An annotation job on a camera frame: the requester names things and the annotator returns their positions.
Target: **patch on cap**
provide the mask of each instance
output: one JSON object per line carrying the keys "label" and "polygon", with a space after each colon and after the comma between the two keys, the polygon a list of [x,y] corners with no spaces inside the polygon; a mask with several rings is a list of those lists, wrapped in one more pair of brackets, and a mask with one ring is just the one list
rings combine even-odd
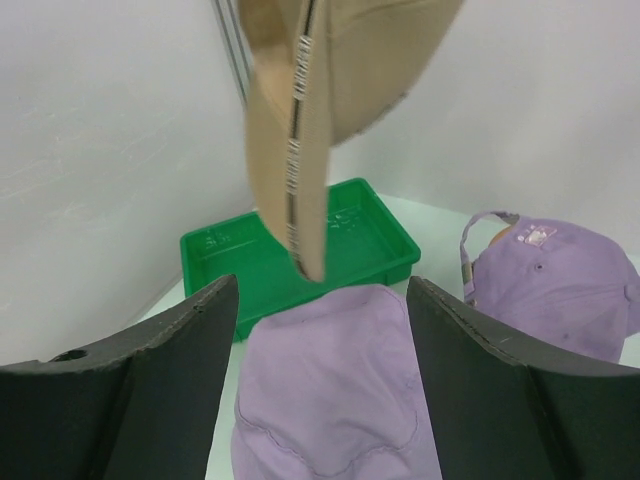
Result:
{"label": "patch on cap", "polygon": [[535,225],[531,225],[522,235],[518,236],[518,240],[527,245],[541,247],[549,240],[549,237],[557,231],[558,229],[553,227],[546,227],[544,225],[536,227]]}

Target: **lavender baseball cap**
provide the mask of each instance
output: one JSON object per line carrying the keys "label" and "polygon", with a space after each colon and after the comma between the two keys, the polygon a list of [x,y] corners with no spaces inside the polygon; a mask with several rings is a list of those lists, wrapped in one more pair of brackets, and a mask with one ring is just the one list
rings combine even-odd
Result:
{"label": "lavender baseball cap", "polygon": [[[470,227],[496,215],[512,228],[470,262]],[[556,347],[617,363],[640,331],[640,277],[613,240],[577,225],[507,212],[471,218],[460,242],[465,301]]]}
{"label": "lavender baseball cap", "polygon": [[261,320],[235,414],[236,480],[442,478],[406,301],[380,285]]}

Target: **white wall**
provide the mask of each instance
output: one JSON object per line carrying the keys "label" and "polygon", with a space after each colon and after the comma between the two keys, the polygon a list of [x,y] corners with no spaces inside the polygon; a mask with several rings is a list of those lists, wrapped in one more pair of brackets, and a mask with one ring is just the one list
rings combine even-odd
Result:
{"label": "white wall", "polygon": [[333,179],[465,213],[567,219],[640,253],[640,2],[467,0]]}
{"label": "white wall", "polygon": [[121,329],[250,203],[208,0],[0,3],[0,364]]}

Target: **white table surface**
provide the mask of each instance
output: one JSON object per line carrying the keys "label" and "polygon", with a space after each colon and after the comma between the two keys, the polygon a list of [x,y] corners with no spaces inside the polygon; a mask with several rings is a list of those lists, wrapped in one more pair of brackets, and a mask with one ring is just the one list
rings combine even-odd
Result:
{"label": "white table surface", "polygon": [[[458,244],[460,235],[469,217],[428,205],[381,195],[381,199],[405,227],[422,250],[422,258],[413,268],[413,275],[428,278],[441,288],[462,296],[460,259]],[[467,242],[469,254],[475,258],[504,225],[491,221],[479,222],[471,230]],[[636,267],[640,258],[631,257]],[[398,293],[406,293],[408,282],[393,288]],[[184,299],[184,289],[180,281],[147,314],[144,320]],[[225,379],[218,421],[209,455],[207,480],[233,480],[229,442],[234,424],[233,405],[238,387],[240,364],[244,357],[246,343],[236,343],[231,349],[229,369]],[[627,339],[620,363],[640,368],[640,334]]]}

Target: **green tray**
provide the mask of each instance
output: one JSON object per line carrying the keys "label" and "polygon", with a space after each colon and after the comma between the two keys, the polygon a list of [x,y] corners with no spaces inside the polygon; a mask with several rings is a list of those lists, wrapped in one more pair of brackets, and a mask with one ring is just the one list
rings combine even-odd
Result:
{"label": "green tray", "polygon": [[420,248],[369,184],[360,178],[329,189],[326,277],[302,279],[288,252],[256,212],[187,233],[180,240],[187,296],[222,275],[235,274],[240,307],[235,341],[262,318],[314,300],[336,288],[392,285],[411,275]]}

